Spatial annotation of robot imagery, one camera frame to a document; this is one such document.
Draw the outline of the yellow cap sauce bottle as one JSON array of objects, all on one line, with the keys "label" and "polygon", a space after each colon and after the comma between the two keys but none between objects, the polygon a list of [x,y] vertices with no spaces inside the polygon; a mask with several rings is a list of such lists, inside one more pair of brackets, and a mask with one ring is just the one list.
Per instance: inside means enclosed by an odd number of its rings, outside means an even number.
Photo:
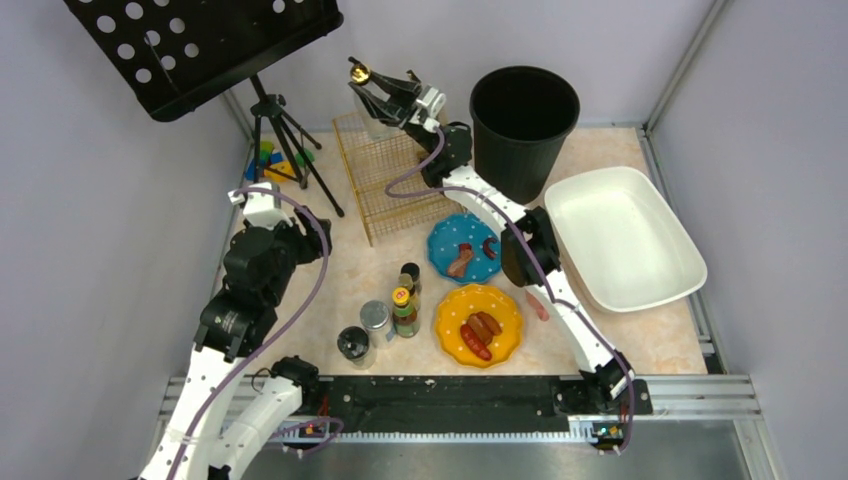
[{"label": "yellow cap sauce bottle", "polygon": [[392,301],[392,318],[396,333],[403,338],[416,336],[420,324],[410,291],[405,287],[395,288],[392,293]]}]

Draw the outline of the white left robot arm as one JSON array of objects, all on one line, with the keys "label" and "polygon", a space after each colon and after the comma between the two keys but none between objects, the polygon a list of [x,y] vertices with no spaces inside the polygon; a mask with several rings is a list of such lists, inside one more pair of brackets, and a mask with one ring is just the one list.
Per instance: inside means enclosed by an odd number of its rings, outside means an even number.
[{"label": "white left robot arm", "polygon": [[143,479],[242,478],[317,380],[314,365],[284,357],[250,405],[224,423],[295,270],[325,262],[332,250],[330,221],[305,206],[246,207],[245,214],[245,227],[222,262],[221,288],[201,313],[183,389]]}]

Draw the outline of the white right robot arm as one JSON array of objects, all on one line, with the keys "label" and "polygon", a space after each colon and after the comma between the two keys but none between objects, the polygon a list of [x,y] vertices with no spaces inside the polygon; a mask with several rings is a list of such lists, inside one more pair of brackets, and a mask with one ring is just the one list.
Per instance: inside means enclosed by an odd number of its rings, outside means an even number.
[{"label": "white right robot arm", "polygon": [[545,209],[530,206],[577,124],[580,100],[573,86],[540,67],[496,69],[473,87],[466,125],[442,123],[445,94],[413,72],[393,78],[354,61],[349,84],[372,119],[425,150],[412,169],[425,193],[460,204],[499,235],[502,271],[566,328],[592,396],[633,407],[638,393],[631,364],[579,305],[553,221]]}]

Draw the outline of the clear bottle gold pump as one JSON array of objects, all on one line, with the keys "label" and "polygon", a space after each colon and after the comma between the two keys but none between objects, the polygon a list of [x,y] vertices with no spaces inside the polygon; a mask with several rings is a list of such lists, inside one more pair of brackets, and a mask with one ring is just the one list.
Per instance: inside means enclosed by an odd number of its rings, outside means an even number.
[{"label": "clear bottle gold pump", "polygon": [[[365,87],[368,91],[371,91],[375,95],[380,96],[383,99],[387,99],[387,96],[384,93],[374,90],[369,85],[371,70],[368,66],[352,56],[348,58],[348,61],[351,63],[350,77],[354,84]],[[395,128],[384,125],[370,115],[365,101],[357,92],[354,92],[353,99],[364,128],[372,141],[387,140],[396,135]]]}]

